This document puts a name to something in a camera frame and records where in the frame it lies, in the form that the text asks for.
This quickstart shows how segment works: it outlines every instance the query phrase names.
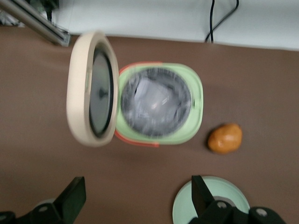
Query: metal rod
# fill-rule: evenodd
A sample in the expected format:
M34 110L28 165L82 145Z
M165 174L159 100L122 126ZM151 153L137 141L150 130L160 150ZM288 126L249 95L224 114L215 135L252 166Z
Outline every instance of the metal rod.
M71 35L57 29L27 2L23 0L0 0L0 8L26 24L47 40L66 47L69 45Z

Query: potato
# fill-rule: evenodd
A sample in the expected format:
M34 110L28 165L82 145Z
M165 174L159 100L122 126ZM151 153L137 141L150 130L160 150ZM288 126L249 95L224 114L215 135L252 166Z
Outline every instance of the potato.
M242 129L238 124L225 124L210 134L207 144L211 151L227 154L240 147L242 136Z

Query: brown table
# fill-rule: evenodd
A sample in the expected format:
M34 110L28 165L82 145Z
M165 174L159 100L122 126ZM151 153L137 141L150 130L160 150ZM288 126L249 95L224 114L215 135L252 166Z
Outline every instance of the brown table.
M75 141L66 120L72 47L27 28L1 27L0 40L0 211L23 215L83 175L87 201L76 223L171 224L174 198L191 175L214 175L239 187L251 206L298 222L299 52L111 37L120 68L163 61L194 69L203 121L182 145L136 147L114 137L90 148ZM242 146L213 154L206 136L225 122L242 126Z

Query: orange rim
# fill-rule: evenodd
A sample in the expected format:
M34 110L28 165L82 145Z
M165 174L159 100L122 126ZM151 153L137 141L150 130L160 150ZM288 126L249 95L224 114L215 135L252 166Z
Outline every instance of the orange rim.
M128 64L125 67L120 69L120 71L119 71L120 75L124 70L128 69L131 66L137 65L137 64L162 64L162 62L135 62L135 63L131 63L131 64Z
M124 137L123 135L121 135L117 130L115 130L114 134L120 140L122 140L122 141L124 141L126 143L129 143L131 145L135 145L135 146L146 146L146 147L158 148L159 145L160 145L158 142L145 143L145 142L138 142L138 141L133 141L131 139L127 139L126 137Z

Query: gray trash bag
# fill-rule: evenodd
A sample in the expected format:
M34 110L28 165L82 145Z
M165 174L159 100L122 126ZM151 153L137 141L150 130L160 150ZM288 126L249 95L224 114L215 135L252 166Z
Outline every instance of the gray trash bag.
M171 70L149 68L134 74L121 95L121 110L135 131L163 137L187 120L191 95L184 80Z

